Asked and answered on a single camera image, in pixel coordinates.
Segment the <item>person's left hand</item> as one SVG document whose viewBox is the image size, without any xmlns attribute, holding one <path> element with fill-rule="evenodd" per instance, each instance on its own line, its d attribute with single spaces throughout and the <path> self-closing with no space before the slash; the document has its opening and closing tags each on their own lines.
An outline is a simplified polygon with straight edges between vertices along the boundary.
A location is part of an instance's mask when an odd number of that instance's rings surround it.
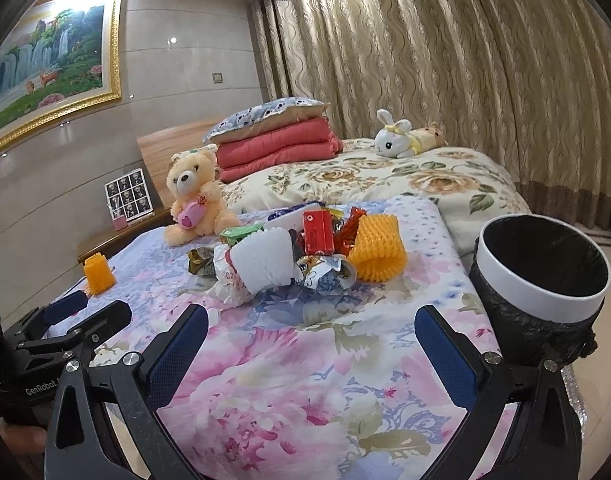
<svg viewBox="0 0 611 480">
<path fill-rule="evenodd" d="M 47 432 L 43 428 L 8 425 L 0 420 L 0 436 L 14 455 L 40 455 L 45 451 Z"/>
</svg>

